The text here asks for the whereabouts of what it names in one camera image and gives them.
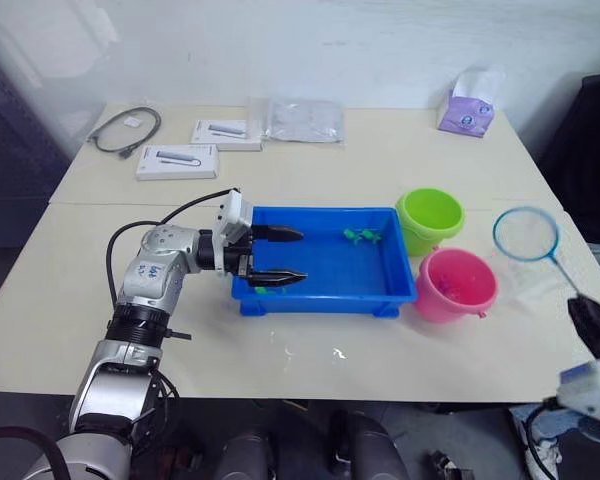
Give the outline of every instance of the white box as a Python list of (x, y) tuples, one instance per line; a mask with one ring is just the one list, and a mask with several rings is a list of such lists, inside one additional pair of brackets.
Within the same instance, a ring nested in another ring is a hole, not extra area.
[(147, 145), (136, 170), (138, 180), (217, 176), (218, 149), (215, 145)]
[(246, 120), (198, 120), (193, 144), (213, 144), (219, 151), (260, 151), (260, 133), (249, 132)]

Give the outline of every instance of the pink bucket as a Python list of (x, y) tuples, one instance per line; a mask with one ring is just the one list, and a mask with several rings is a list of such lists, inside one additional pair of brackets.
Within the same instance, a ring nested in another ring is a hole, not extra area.
[(498, 281), (489, 265), (459, 248), (438, 248), (420, 264), (416, 280), (420, 314), (445, 323), (472, 313), (484, 317), (498, 294)]

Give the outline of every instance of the white table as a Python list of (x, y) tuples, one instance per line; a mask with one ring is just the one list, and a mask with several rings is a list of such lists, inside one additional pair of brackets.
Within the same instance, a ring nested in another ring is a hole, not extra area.
[[(493, 221), (511, 203), (491, 205), (468, 211), (465, 228), (447, 244), (488, 256)], [(0, 292), (0, 391), (75, 393), (111, 317), (104, 273), (109, 236), (123, 223), (169, 210), (49, 206)], [(215, 208), (193, 208), (178, 223), (210, 226), (214, 215)], [(599, 267), (570, 218), (556, 215), (566, 268), (600, 300)], [(142, 231), (119, 239), (118, 282)], [(439, 326), (421, 321), (408, 305), (397, 319), (241, 317), (229, 279), (204, 272), (186, 279), (170, 322), (193, 341), (166, 339), (162, 368), (181, 395), (194, 397), (537, 401), (555, 394), (559, 371), (590, 359), (567, 316), (571, 292), (557, 273), (551, 278), (542, 291), (496, 304), (485, 319)]]
[[(109, 105), (98, 125), (127, 107)], [(153, 144), (188, 143), (198, 119), (246, 115), (231, 107), (156, 108), (163, 126)], [(256, 205), (375, 206), (437, 186), (465, 208), (501, 199), (562, 210), (503, 113), (483, 139), (438, 131), (435, 117), (433, 110), (347, 110), (346, 145), (269, 142), (263, 152), (222, 152), (215, 180), (138, 182), (142, 149), (120, 160), (87, 143), (51, 203), (181, 205), (237, 186)]]

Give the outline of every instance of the purple tissue box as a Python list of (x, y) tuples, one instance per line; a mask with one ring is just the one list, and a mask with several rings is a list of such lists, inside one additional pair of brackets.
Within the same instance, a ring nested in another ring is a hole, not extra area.
[(438, 130), (483, 137), (493, 120), (493, 106), (479, 98), (453, 97), (438, 110)]

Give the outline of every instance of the blue plastic tray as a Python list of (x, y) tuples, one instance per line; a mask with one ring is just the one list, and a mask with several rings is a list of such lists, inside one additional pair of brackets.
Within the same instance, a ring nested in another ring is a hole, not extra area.
[[(234, 277), (232, 295), (242, 315), (269, 312), (370, 313), (396, 317), (417, 298), (396, 212), (392, 208), (255, 207), (254, 224), (289, 225), (304, 233), (298, 242), (254, 244), (257, 270), (291, 268), (308, 277), (284, 288), (256, 293)], [(376, 245), (347, 239), (345, 229), (369, 229)]]

